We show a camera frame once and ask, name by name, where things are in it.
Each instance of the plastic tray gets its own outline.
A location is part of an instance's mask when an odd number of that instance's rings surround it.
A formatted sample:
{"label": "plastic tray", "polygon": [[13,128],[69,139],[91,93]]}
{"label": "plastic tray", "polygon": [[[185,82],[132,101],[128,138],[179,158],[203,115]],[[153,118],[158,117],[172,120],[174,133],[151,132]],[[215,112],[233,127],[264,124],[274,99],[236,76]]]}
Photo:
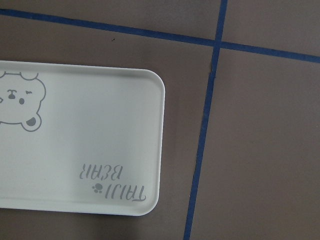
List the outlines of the plastic tray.
{"label": "plastic tray", "polygon": [[0,61],[0,207],[147,214],[164,102],[149,70]]}

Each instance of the floor tile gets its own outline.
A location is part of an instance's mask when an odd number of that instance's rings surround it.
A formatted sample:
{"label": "floor tile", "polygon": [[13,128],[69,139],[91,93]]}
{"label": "floor tile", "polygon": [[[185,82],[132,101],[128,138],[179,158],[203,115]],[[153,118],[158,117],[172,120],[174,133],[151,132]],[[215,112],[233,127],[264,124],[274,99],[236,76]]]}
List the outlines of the floor tile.
{"label": "floor tile", "polygon": [[166,88],[160,197],[140,217],[0,209],[0,239],[182,239],[212,48],[0,16],[0,59],[142,68]]}
{"label": "floor tile", "polygon": [[213,39],[219,0],[10,0],[0,8]]}
{"label": "floor tile", "polygon": [[231,0],[223,41],[320,56],[317,0]]}
{"label": "floor tile", "polygon": [[319,75],[221,50],[191,239],[320,239]]}

